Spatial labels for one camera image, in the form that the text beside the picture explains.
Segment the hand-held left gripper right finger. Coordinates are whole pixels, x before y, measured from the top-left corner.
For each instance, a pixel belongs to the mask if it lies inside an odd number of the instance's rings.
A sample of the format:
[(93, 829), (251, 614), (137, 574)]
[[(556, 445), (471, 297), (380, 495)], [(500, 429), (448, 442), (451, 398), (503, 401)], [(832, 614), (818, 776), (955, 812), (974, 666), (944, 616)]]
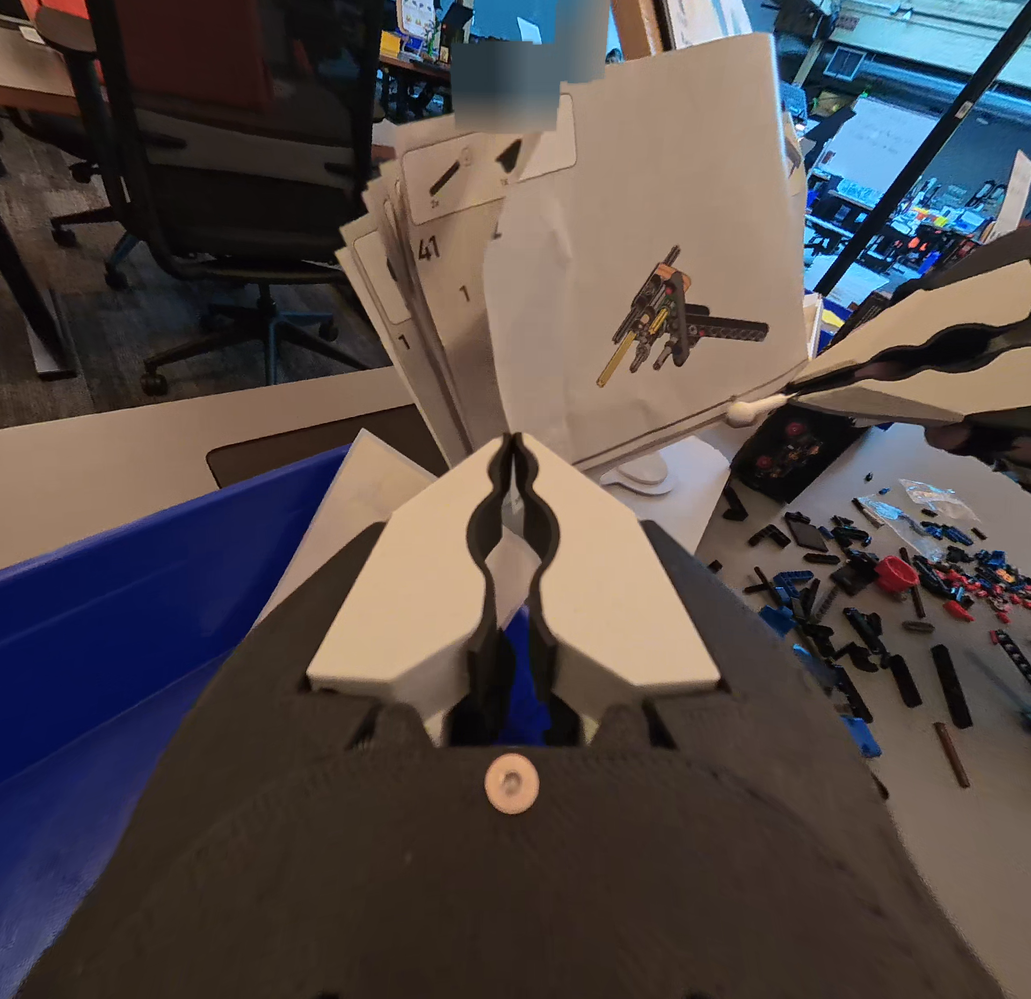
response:
[(721, 671), (640, 521), (529, 434), (516, 435), (537, 697), (601, 722), (617, 705), (716, 691)]

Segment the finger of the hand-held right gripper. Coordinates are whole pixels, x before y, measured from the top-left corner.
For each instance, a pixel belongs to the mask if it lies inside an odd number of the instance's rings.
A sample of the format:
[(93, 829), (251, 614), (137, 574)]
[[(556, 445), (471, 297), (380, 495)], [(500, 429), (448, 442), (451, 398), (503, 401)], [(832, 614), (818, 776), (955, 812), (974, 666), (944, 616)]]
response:
[(786, 387), (816, 393), (856, 382), (860, 370), (899, 362), (905, 371), (944, 369), (985, 354), (991, 340), (1029, 319), (1030, 265), (1024, 258), (933, 289), (920, 289), (859, 323)]
[(792, 385), (822, 413), (921, 426), (1028, 426), (1030, 327), (953, 327), (919, 348)]

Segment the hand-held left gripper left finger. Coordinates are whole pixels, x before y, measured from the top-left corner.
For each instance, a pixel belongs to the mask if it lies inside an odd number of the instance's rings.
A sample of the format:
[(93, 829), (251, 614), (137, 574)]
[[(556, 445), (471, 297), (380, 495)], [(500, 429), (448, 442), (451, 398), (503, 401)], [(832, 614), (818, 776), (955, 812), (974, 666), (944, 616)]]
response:
[(377, 527), (306, 680), (314, 692), (406, 704), (423, 721), (459, 706), (459, 738), (497, 742), (514, 657), (487, 557), (501, 542), (509, 434), (488, 441)]

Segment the pile of small toy pins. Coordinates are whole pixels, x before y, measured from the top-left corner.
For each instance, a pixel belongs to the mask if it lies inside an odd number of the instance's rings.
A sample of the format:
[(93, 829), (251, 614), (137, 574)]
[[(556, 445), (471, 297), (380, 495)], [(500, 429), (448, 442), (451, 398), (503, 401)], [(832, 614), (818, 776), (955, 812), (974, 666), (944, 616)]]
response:
[(920, 529), (934, 542), (929, 556), (912, 557), (921, 587), (940, 599), (952, 615), (971, 622), (973, 606), (982, 602), (1009, 624), (1015, 609), (1030, 609), (1029, 576), (1004, 551), (986, 548), (982, 528), (931, 519), (921, 521)]

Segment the instruction booklet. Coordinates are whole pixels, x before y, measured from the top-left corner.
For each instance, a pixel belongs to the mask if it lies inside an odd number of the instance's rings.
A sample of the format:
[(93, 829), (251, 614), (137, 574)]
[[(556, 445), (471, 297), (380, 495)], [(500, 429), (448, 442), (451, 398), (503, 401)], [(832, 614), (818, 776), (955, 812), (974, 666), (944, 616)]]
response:
[(455, 465), (504, 432), (601, 471), (808, 361), (803, 174), (771, 39), (398, 127), (337, 259)]

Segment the truck print toy set box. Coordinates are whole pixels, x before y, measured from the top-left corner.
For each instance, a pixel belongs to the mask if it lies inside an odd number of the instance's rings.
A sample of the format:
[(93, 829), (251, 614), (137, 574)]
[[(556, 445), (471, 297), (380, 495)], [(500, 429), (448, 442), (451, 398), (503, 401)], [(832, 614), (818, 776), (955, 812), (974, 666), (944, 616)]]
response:
[(868, 430), (847, 417), (788, 405), (744, 442), (730, 463), (731, 477), (781, 505), (794, 502)]

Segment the black support pole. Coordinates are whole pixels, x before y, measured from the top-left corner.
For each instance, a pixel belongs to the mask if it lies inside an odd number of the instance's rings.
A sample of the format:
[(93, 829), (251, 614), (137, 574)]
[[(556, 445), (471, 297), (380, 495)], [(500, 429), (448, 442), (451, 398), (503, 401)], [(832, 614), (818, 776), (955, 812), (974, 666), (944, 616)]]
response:
[(997, 80), (1002, 69), (1012, 61), (1015, 53), (1028, 39), (1029, 33), (1030, 1), (1027, 1), (1022, 10), (1015, 16), (1012, 24), (1003, 32), (1002, 37), (986, 54), (969, 81), (963, 86), (952, 103), (947, 105), (947, 110), (935, 123), (895, 180), (884, 191), (882, 200), (873, 207), (864, 223), (849, 240), (844, 249), (816, 284), (816, 293), (824, 297), (832, 293), (835, 286), (843, 278), (849, 267), (866, 248), (866, 245), (882, 232), (883, 226), (893, 217), (899, 203), (909, 193), (913, 184), (921, 178), (935, 156), (947, 144), (947, 140), (977, 104), (989, 86)]

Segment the whiteboard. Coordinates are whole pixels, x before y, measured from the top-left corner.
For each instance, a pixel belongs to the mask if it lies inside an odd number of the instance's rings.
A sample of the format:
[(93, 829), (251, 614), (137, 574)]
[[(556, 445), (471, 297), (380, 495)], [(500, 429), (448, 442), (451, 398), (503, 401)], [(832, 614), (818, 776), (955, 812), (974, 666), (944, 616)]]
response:
[(836, 192), (872, 208), (909, 164), (937, 124), (936, 116), (860, 96), (854, 115), (824, 145), (816, 169), (839, 178)]

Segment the pile of black toy beams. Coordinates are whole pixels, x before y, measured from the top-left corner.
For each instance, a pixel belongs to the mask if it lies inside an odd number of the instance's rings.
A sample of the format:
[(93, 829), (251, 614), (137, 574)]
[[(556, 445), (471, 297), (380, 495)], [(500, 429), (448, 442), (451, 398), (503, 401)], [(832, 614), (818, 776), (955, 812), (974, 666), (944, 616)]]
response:
[(840, 610), (844, 631), (830, 623), (843, 593), (835, 584), (824, 588), (809, 570), (769, 575), (760, 567), (752, 569), (751, 580), (742, 590), (744, 596), (763, 600), (760, 618), (792, 645), (802, 666), (849, 725), (869, 726), (874, 720), (859, 687), (864, 674), (886, 675), (903, 707), (919, 709), (923, 705), (921, 692), (904, 657), (885, 643), (880, 617), (846, 606)]

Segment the blue bin with white tag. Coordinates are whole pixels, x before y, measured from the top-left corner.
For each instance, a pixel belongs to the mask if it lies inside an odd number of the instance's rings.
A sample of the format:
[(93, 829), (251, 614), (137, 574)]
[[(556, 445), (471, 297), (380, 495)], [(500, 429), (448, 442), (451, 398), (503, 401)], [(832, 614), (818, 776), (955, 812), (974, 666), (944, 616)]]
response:
[(12, 997), (583, 997), (607, 985), (575, 909), (605, 812), (589, 748), (461, 740), (464, 706), (306, 680), (375, 540), (359, 533), (253, 629), (295, 551), (291, 471), (241, 488), (228, 544), (136, 552), (174, 509), (2, 577), (2, 769), (22, 771), (174, 692), (205, 689), (161, 748), (103, 867)]

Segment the short black toy beam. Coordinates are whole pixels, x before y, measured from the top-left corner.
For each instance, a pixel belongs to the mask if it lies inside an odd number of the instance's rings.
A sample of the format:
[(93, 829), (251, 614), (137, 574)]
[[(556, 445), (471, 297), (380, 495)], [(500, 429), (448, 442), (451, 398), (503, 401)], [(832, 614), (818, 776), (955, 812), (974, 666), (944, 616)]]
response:
[(959, 730), (968, 730), (973, 719), (960, 682), (952, 656), (945, 645), (931, 647), (932, 661), (947, 705), (947, 713), (953, 725)]

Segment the brown toy axle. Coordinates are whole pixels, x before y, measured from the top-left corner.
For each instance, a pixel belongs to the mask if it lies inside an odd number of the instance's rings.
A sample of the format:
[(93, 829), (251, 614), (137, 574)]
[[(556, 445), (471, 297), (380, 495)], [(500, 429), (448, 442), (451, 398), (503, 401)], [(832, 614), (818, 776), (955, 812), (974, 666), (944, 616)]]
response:
[(944, 722), (934, 722), (933, 729), (937, 736), (940, 747), (947, 759), (947, 766), (952, 771), (956, 782), (961, 789), (970, 789), (971, 780), (962, 762), (959, 750), (956, 746), (953, 735), (947, 730)]

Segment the black mesh office chair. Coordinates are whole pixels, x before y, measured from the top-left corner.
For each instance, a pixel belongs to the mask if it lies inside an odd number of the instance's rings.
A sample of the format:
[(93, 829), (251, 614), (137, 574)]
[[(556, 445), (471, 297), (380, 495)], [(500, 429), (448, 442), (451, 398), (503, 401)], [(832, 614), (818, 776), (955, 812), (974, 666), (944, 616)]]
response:
[(279, 309), (280, 286), (347, 288), (335, 257), (372, 168), (386, 0), (36, 0), (65, 60), (114, 217), (185, 284), (254, 285), (212, 304), (163, 367), (258, 342), (265, 381), (289, 346), (347, 367), (331, 312)]

